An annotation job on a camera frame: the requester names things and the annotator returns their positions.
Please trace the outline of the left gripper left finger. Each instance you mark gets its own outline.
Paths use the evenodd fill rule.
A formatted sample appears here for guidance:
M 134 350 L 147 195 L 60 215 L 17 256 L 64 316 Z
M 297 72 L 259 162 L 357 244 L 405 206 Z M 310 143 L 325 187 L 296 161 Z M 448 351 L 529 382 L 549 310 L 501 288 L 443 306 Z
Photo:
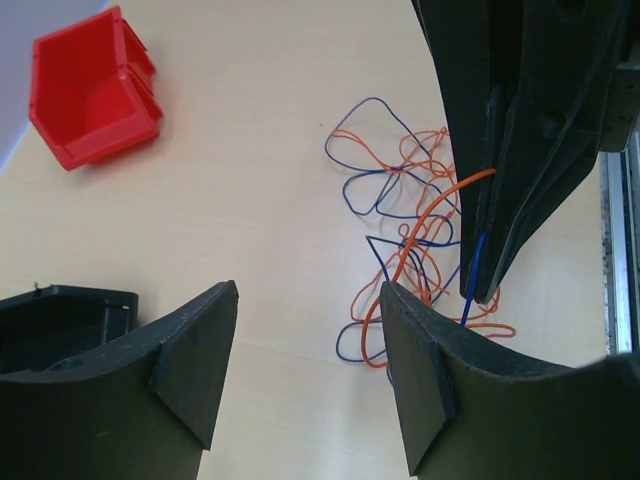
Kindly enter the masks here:
M 234 282 L 45 371 L 1 372 L 5 479 L 193 479 L 212 445 Z

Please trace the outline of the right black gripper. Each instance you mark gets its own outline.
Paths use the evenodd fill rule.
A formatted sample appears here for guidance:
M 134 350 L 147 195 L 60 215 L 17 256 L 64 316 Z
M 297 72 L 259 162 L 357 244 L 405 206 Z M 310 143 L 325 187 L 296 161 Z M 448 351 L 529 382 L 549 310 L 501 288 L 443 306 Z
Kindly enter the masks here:
M 505 88 L 499 285 L 597 155 L 626 148 L 639 117 L 637 1 L 525 1 L 519 14 L 517 77 Z

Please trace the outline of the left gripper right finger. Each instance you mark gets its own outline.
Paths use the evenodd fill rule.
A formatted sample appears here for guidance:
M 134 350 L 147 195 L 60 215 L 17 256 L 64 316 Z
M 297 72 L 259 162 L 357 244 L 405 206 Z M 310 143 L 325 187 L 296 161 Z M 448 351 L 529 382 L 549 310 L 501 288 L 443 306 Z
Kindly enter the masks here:
M 412 476 L 638 477 L 637 354 L 571 368 L 497 344 L 398 284 L 380 299 Z

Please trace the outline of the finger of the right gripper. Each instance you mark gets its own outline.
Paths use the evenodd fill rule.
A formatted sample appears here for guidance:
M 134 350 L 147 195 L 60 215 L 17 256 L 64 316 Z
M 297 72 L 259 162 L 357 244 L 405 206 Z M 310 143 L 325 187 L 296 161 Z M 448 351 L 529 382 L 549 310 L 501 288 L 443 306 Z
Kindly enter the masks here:
M 493 175 L 461 191 L 464 295 L 493 295 L 500 282 L 505 129 L 505 12 L 501 1 L 416 1 L 436 70 L 456 174 Z

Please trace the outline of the red plastic bin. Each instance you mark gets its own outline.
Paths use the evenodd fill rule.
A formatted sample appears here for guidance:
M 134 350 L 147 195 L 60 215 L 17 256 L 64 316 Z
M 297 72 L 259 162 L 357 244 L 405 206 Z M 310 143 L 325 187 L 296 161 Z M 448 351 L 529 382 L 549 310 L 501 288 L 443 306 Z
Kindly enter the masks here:
M 137 148 L 160 133 L 156 68 L 113 6 L 37 38 L 29 119 L 67 171 Z

